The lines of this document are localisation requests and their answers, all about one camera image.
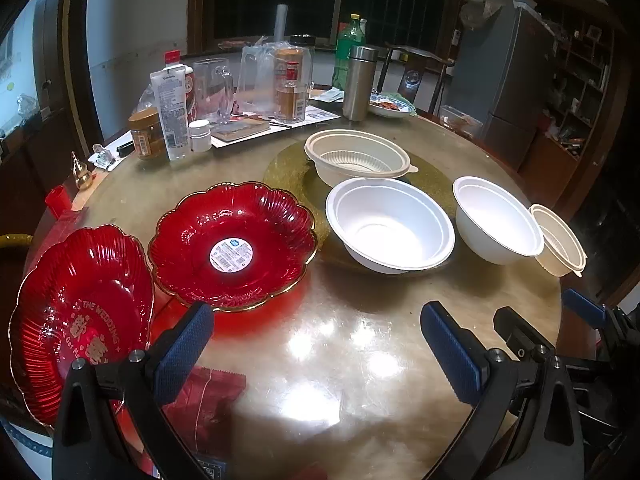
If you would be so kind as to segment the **old book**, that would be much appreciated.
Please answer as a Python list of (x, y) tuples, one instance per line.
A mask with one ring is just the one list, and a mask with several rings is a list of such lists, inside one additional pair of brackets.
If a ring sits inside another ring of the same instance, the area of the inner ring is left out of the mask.
[(254, 136), (270, 129), (270, 122), (255, 118), (230, 120), (226, 124), (216, 125), (212, 129), (212, 137), (224, 142), (231, 142)]

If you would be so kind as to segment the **clear plastic container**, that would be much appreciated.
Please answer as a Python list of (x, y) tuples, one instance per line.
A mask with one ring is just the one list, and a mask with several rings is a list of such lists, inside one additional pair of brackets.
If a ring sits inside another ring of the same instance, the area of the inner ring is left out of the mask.
[(439, 119), (445, 127), (468, 138), (477, 136), (483, 129), (479, 120), (449, 105), (440, 107)]

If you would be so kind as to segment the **steel thermos flask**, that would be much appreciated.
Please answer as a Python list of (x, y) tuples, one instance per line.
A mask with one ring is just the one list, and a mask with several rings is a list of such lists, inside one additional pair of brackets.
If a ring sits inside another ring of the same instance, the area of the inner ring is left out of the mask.
[(353, 46), (350, 50), (343, 116), (351, 122), (366, 118), (373, 88), (378, 50), (367, 46)]

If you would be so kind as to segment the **small red cup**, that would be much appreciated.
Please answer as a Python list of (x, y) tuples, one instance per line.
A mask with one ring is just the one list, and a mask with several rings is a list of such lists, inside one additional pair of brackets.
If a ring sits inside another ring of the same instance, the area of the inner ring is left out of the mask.
[(70, 194), (68, 194), (67, 188), (62, 184), (52, 188), (44, 199), (44, 202), (55, 219), (61, 218), (62, 214), (70, 211), (73, 206)]

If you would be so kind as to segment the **large beige plastic bowl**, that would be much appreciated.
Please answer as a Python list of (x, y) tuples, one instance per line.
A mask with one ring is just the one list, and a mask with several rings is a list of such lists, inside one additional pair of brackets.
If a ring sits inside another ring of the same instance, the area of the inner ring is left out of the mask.
[(316, 132), (306, 140), (304, 151), (330, 188), (351, 178), (393, 179), (419, 171), (399, 145), (359, 130)]

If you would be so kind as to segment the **white tube bottle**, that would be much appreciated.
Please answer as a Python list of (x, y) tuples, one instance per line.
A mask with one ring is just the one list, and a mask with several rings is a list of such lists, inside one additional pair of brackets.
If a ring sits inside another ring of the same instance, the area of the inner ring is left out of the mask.
[(186, 122), (186, 69), (182, 64), (167, 66), (150, 75), (160, 126), (171, 162), (190, 153)]

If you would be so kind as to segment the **wooden chair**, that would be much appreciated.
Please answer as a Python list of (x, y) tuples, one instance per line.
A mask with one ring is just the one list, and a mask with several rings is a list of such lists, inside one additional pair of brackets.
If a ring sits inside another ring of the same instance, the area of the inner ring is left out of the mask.
[(439, 112), (439, 103), (442, 99), (442, 92), (444, 92), (447, 70), (453, 68), (456, 62), (454, 62), (452, 58), (441, 58), (435, 53), (415, 47), (394, 46), (393, 44), (386, 44), (385, 47), (386, 55), (380, 76), (378, 76), (378, 83), (376, 84), (375, 91), (378, 93), (382, 92), (385, 78), (388, 69), (390, 68), (390, 62), (393, 61), (393, 55), (395, 53), (404, 54), (406, 56), (405, 69), (402, 73), (400, 84), (398, 86), (398, 93), (410, 103), (414, 103), (416, 100), (416, 95), (420, 89), (424, 73), (432, 65), (437, 65), (437, 80), (436, 84), (434, 84), (430, 106), (427, 110), (427, 114), (432, 116), (437, 115)]

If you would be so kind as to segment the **red white liquor box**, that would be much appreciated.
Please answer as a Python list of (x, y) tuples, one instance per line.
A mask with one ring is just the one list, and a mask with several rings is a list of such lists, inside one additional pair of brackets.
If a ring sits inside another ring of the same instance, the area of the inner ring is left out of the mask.
[(196, 119), (196, 103), (194, 96), (193, 68), (181, 61), (179, 50), (170, 50), (164, 53), (166, 67), (178, 66), (184, 69), (184, 85), (186, 86), (186, 119), (193, 122)]

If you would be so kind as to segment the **grey refrigerator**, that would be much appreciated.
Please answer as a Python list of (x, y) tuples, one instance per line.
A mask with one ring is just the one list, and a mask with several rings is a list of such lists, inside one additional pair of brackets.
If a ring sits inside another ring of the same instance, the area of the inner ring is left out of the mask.
[(512, 3), (462, 35), (445, 103), (481, 122), (477, 140), (513, 170), (535, 136), (553, 43), (544, 22)]

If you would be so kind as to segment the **liquor bottle in clear box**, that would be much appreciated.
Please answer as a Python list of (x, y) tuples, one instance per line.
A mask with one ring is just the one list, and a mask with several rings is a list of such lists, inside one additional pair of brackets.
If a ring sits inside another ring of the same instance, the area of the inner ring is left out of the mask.
[(309, 94), (310, 52), (286, 47), (274, 52), (274, 117), (280, 122), (302, 122)]

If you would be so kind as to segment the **large white foam bowl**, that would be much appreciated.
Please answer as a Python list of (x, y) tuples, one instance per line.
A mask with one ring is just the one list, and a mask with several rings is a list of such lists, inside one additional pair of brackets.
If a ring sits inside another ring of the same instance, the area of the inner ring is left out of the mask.
[(436, 200), (395, 179), (343, 181), (326, 196), (324, 212), (349, 255), (378, 273), (436, 269), (456, 244), (452, 222)]

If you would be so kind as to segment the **brown lidded jar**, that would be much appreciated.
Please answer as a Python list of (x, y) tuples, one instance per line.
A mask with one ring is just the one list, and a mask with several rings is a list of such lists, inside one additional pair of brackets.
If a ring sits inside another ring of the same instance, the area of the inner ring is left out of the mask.
[(128, 118), (128, 126), (134, 150), (140, 159), (152, 159), (166, 153), (160, 116), (155, 106), (132, 114)]

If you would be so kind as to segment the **green soda bottle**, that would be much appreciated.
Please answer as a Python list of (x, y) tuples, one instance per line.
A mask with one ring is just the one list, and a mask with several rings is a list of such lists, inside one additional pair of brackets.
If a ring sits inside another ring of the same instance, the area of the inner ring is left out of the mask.
[(360, 15), (353, 13), (348, 25), (338, 34), (335, 50), (335, 63), (332, 75), (332, 86), (344, 90), (349, 66), (350, 51), (353, 46), (366, 42), (366, 34), (361, 25)]

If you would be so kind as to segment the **gold glitter turntable mat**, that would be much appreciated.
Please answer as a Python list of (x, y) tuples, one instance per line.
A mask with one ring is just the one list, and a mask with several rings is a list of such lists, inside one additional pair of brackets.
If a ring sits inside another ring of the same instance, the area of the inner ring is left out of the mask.
[[(451, 189), (452, 182), (423, 158), (412, 153), (409, 156), (418, 171), (406, 174), (400, 180), (426, 193), (453, 219), (456, 201)], [(319, 178), (314, 163), (304, 152), (303, 142), (297, 142), (277, 154), (267, 167), (264, 182), (272, 188), (291, 192), (312, 212), (314, 232), (318, 235), (320, 245), (335, 238), (324, 213), (326, 196), (331, 188)]]

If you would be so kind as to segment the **red wedding plate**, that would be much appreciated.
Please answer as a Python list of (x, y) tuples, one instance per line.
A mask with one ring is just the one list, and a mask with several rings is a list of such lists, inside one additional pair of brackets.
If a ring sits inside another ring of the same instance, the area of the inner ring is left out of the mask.
[(118, 226), (81, 228), (49, 247), (22, 281), (8, 328), (29, 415), (52, 428), (73, 360), (108, 364), (146, 348), (153, 310), (144, 249)]

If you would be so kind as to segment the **blue white food dish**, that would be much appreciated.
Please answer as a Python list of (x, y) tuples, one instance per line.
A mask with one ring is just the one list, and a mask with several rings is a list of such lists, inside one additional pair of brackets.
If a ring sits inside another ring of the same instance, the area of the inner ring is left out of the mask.
[(369, 112), (384, 118), (416, 116), (416, 108), (409, 101), (389, 93), (372, 93)]

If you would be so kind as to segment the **glass pitcher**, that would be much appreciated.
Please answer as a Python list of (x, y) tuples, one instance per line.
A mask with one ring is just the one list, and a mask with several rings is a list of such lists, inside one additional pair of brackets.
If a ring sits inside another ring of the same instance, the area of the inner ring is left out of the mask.
[(234, 101), (230, 62), (226, 58), (204, 58), (195, 61), (192, 67), (196, 117), (213, 125), (226, 124)]

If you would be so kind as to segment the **small white pill bottle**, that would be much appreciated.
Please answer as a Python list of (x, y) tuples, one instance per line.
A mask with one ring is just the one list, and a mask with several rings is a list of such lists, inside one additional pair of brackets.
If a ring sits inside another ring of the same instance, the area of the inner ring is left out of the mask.
[(191, 151), (193, 153), (203, 153), (212, 147), (212, 135), (210, 134), (210, 123), (207, 119), (197, 119), (188, 125)]

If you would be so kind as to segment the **red plate with label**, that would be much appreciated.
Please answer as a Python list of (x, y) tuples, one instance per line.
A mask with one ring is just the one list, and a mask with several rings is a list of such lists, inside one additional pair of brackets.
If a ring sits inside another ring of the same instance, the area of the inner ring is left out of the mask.
[(160, 217), (148, 257), (155, 284), (169, 296), (235, 313), (294, 288), (317, 249), (314, 215), (292, 193), (221, 182)]

